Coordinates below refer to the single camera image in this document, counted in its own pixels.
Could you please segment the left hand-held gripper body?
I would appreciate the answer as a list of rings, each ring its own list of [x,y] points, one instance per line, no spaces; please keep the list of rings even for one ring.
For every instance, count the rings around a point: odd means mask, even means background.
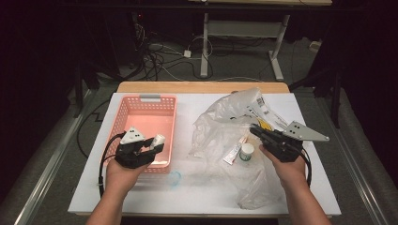
[[[123,167],[135,169],[154,161],[150,156],[149,147],[143,147],[145,135],[136,127],[129,128],[122,137],[115,151],[115,160]]]

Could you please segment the person's right hand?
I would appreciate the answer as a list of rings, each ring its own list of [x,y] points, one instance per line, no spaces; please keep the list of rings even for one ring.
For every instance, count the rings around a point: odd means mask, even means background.
[[[294,162],[280,162],[263,145],[260,145],[259,149],[272,162],[283,188],[298,189],[299,187],[308,187],[305,162],[301,157],[298,157]]]

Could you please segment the dark equipment with red light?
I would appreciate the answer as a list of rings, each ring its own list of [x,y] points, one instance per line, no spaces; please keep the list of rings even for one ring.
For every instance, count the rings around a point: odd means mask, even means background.
[[[132,62],[138,64],[142,61],[143,54],[146,47],[145,29],[139,24],[139,15],[135,12],[130,15],[131,22],[130,26],[132,29],[132,40],[133,40],[133,57]]]

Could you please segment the metal floor rail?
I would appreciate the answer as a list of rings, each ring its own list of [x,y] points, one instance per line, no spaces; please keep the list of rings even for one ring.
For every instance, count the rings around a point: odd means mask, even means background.
[[[69,142],[74,133],[77,131],[79,125],[82,123],[87,107],[92,103],[96,94],[97,92],[94,90],[87,90],[85,92],[83,98],[83,108],[80,110],[78,115],[72,119],[68,129],[64,132],[59,143],[55,146],[52,156],[48,160],[46,167],[44,168],[40,178],[38,179],[38,182],[27,199],[22,211],[17,216],[14,225],[30,225],[32,223],[32,220],[36,216],[38,208],[45,198],[46,193],[49,190],[63,161],[63,158],[65,157]]]
[[[335,225],[392,225],[390,200],[395,187],[370,145],[345,94],[340,96],[339,124],[330,116],[331,100],[318,97],[308,123],[330,136],[316,148],[342,214]]]

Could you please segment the person's left hand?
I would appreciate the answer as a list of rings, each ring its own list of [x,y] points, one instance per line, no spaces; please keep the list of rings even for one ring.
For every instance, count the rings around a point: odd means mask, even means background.
[[[125,168],[112,159],[107,166],[104,194],[113,198],[125,197],[147,167],[148,164],[135,169]]]

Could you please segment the small white bottle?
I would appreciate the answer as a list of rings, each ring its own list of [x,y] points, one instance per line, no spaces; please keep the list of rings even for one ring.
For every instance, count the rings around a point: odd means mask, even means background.
[[[149,149],[153,150],[156,146],[158,146],[160,144],[164,144],[164,142],[165,142],[165,137],[161,134],[157,134],[154,137],[152,143],[150,144]]]

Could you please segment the small white-capped jar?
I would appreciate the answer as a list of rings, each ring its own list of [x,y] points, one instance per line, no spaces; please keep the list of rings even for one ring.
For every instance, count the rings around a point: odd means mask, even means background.
[[[241,145],[239,158],[243,161],[249,161],[252,158],[254,147],[251,143],[244,143]]]

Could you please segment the wooden table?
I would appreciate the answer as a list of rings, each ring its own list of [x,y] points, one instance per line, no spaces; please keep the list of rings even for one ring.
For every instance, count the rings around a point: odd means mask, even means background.
[[[176,120],[170,172],[144,172],[129,192],[123,206],[127,217],[146,218],[285,218],[282,202],[258,209],[241,209],[233,195],[236,190],[220,178],[205,173],[205,162],[189,155],[193,122],[216,99],[258,87],[283,118],[303,122],[296,97],[279,82],[123,82],[111,97],[69,211],[79,216],[91,214],[100,200],[98,176],[100,157],[108,142],[117,100],[122,95],[176,96]]]

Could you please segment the red and white tube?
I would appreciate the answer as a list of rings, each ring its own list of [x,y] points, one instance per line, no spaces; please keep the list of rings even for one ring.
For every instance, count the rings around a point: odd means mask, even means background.
[[[232,165],[237,157],[238,152],[241,149],[242,144],[244,144],[248,140],[247,136],[243,136],[239,139],[237,144],[233,146],[233,148],[229,151],[229,153],[222,159],[229,165]]]

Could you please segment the white desk frame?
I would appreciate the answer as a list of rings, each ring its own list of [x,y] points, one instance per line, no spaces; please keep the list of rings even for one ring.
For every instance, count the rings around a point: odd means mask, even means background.
[[[330,7],[332,0],[190,0],[200,3],[203,7],[215,7],[217,4],[226,4],[228,7],[301,7],[312,9],[320,7]],[[208,78],[210,72],[209,56],[212,55],[214,47],[210,42],[210,37],[235,37],[235,38],[275,38],[275,46],[268,51],[273,75],[278,82],[284,80],[279,62],[278,54],[290,19],[290,13],[284,15],[277,22],[255,22],[253,19],[214,19],[208,12],[204,13],[203,20],[203,40],[201,53],[200,77]]]

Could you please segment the pink perforated plastic basket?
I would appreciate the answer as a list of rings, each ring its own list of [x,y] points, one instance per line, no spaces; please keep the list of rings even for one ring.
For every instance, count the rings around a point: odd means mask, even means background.
[[[110,128],[108,142],[102,153],[100,166],[107,165],[115,158],[115,151],[125,132],[135,127],[147,139],[157,134],[165,137],[163,151],[155,156],[153,162],[145,169],[146,173],[170,172],[173,135],[176,120],[176,96],[166,95],[122,95],[115,102],[113,124]]]

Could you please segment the clear smiley plastic bag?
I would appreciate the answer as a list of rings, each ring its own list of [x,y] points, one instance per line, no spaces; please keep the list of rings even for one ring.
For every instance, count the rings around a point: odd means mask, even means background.
[[[253,210],[284,200],[284,192],[270,160],[258,146],[260,140],[251,134],[251,124],[269,130],[283,130],[287,122],[274,112],[258,88],[238,91],[221,97],[193,123],[191,154],[207,162],[206,173],[232,186],[236,204]],[[254,147],[252,158],[243,161],[239,152],[232,165],[222,159],[239,139]]]

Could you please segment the black metal stand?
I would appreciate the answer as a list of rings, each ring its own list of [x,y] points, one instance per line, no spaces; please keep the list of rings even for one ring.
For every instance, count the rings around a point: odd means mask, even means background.
[[[75,104],[76,110],[74,113],[74,117],[77,118],[81,114],[84,105],[83,78],[80,63],[78,63],[75,67]]]
[[[340,89],[341,89],[341,72],[337,71],[334,76],[334,85],[332,87],[332,100],[330,108],[330,118],[336,128],[339,124],[339,107],[340,107]]]

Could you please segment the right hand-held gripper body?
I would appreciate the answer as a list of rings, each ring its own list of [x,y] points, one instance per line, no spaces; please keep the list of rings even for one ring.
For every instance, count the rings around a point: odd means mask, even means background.
[[[263,130],[262,143],[280,162],[294,162],[303,150],[303,143],[328,142],[329,137],[293,121],[283,131]]]

